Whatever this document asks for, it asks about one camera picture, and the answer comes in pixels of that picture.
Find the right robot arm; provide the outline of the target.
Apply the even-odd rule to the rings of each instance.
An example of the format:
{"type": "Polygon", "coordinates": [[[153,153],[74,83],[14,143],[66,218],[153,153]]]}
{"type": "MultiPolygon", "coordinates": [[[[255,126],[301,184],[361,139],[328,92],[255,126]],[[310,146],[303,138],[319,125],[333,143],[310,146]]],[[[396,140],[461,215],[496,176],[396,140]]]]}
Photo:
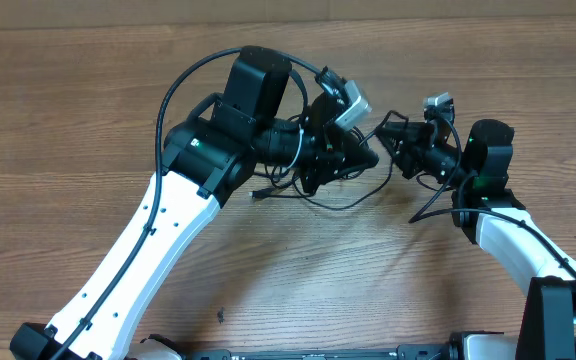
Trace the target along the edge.
{"type": "Polygon", "coordinates": [[[507,186],[514,130],[482,119],[465,140],[451,105],[428,105],[412,122],[389,112],[375,135],[407,179],[430,175],[452,191],[447,209],[468,240],[492,256],[526,297],[520,331],[463,331],[436,359],[576,359],[576,260],[534,223],[507,186]]]}

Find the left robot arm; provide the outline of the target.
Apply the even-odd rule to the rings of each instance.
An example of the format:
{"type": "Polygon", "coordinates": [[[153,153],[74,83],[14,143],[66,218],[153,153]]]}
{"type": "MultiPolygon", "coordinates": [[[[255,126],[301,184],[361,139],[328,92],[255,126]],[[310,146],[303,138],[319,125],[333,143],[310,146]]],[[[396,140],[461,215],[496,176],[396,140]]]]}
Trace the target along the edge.
{"type": "Polygon", "coordinates": [[[25,323],[17,359],[121,359],[146,309],[192,240],[258,165],[294,171],[306,193],[374,167],[354,135],[371,110],[352,80],[313,70],[321,93],[295,120],[277,112],[304,62],[259,46],[233,48],[225,89],[155,135],[155,171],[129,224],[76,296],[47,324],[25,323]]]}

